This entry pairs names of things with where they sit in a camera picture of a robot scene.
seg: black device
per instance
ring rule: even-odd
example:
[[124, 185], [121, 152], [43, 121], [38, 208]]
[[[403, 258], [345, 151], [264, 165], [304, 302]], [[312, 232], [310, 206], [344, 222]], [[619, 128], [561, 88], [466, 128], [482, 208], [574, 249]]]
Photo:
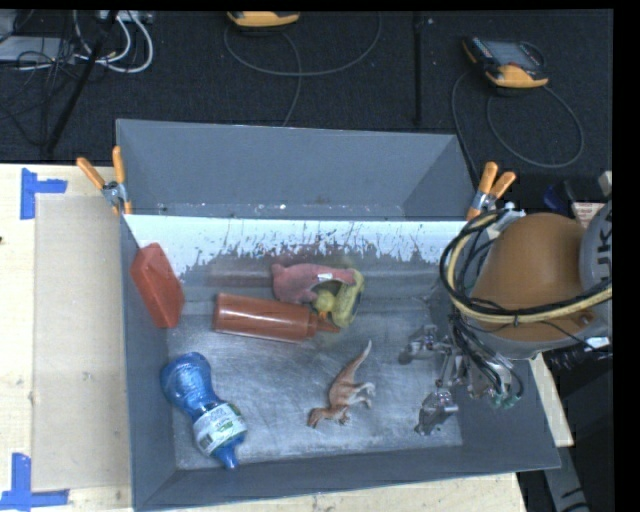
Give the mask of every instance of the black device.
[[524, 92], [549, 82], [542, 54], [521, 41], [465, 37], [462, 47], [471, 62], [493, 85]]

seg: red block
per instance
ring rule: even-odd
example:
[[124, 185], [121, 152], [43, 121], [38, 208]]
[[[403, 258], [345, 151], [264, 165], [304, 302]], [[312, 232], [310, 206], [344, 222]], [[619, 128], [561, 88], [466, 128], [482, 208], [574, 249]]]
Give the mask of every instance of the red block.
[[129, 273], [156, 327], [178, 325], [184, 292], [162, 247], [152, 243], [139, 249]]

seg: bottle cap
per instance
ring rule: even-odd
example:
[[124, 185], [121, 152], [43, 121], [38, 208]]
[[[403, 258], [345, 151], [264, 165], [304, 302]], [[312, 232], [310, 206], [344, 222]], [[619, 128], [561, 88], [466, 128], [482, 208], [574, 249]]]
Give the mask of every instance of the bottle cap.
[[213, 455], [218, 458], [227, 469], [235, 469], [238, 466], [238, 459], [235, 451], [236, 444], [237, 443], [235, 442], [231, 442], [221, 446], [213, 452]]

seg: blue tape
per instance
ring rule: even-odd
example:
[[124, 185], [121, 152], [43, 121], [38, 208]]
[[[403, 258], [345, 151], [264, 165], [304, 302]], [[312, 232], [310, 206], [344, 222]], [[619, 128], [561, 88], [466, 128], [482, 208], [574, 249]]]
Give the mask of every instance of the blue tape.
[[0, 510], [30, 512], [32, 507], [66, 505], [69, 490], [31, 492], [31, 458], [21, 453], [11, 456], [11, 490], [0, 495]]
[[65, 190], [67, 190], [65, 180], [38, 181], [38, 175], [35, 172], [23, 167], [20, 218], [33, 219], [36, 216], [36, 194], [62, 194]]

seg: yellow cable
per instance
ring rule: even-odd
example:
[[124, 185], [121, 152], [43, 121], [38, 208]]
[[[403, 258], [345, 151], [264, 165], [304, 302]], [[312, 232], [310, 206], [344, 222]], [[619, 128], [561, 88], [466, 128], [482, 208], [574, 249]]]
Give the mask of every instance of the yellow cable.
[[[497, 213], [493, 215], [489, 215], [487, 217], [482, 218], [480, 221], [476, 222], [478, 226], [484, 226], [489, 224], [494, 218], [498, 216]], [[447, 283], [451, 286], [452, 289], [455, 290], [454, 285], [454, 269], [456, 263], [458, 261], [458, 257], [462, 252], [467, 240], [471, 237], [473, 233], [470, 233], [463, 238], [461, 238], [458, 243], [455, 245], [453, 251], [451, 252], [451, 257], [449, 259], [449, 265], [447, 267]], [[490, 314], [490, 313], [479, 313], [469, 308], [468, 306], [462, 304], [460, 301], [455, 299], [453, 296], [451, 300], [455, 304], [455, 306], [467, 316], [475, 318], [476, 320], [481, 320], [487, 323], [494, 324], [506, 324], [506, 323], [534, 323], [534, 322], [542, 322], [545, 320], [549, 320], [551, 318], [558, 318], [565, 315], [570, 315], [572, 313], [577, 313], [578, 311], [582, 311], [584, 309], [590, 308], [591, 306], [595, 306], [596, 304], [608, 300], [612, 297], [612, 285], [609, 285], [607, 288], [598, 292], [597, 294], [589, 297], [587, 299], [583, 299], [574, 304], [569, 304], [567, 306], [559, 307], [557, 309], [551, 311], [545, 311], [544, 313], [531, 313], [526, 315], [498, 315], [498, 314]]]

